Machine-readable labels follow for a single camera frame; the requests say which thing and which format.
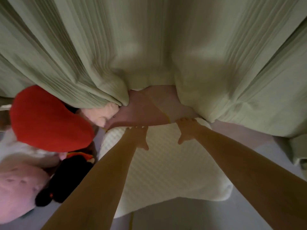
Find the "heart-shaped pillow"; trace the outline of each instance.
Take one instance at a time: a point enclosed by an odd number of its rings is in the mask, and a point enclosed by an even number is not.
[[[94,138],[90,123],[37,85],[17,94],[10,118],[18,141],[46,151],[75,151]]]

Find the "forearm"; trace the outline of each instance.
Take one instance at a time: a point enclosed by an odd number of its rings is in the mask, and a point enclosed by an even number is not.
[[[122,138],[97,162],[42,229],[109,230],[135,150],[135,143]]]
[[[307,229],[307,182],[248,147],[201,126],[195,139],[274,229]]]

